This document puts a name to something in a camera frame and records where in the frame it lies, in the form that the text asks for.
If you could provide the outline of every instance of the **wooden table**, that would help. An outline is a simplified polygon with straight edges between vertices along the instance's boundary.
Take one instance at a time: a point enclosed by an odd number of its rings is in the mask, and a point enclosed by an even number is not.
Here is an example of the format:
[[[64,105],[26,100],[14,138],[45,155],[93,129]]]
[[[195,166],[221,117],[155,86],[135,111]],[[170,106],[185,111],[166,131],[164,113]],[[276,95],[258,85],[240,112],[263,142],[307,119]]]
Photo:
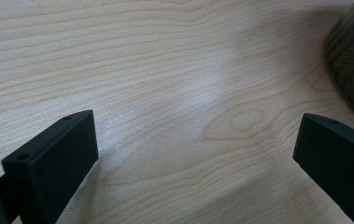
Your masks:
[[[354,128],[322,56],[351,4],[0,1],[0,160],[93,109],[59,223],[351,223],[292,159],[304,112]]]

